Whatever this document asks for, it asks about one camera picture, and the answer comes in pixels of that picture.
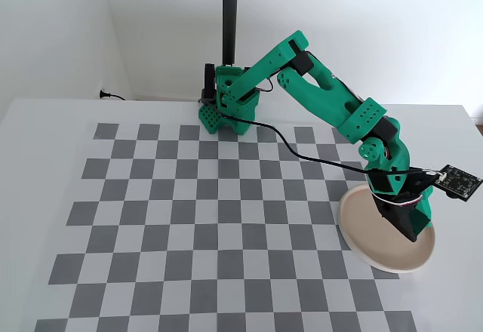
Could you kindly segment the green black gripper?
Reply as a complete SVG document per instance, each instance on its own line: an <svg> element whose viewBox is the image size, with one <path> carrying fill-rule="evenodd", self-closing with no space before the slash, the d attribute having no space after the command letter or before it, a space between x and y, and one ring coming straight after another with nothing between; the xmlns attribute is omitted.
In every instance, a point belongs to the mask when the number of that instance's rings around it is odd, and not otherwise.
<svg viewBox="0 0 483 332"><path fill-rule="evenodd" d="M433 192L435 173L423 169L410 168L407 171L368 170L368 183L372 192L382 199L419 199L416 206L393 205L373 196L377 210L406 239L411 242L431 226L432 210L429 197Z"/></svg>

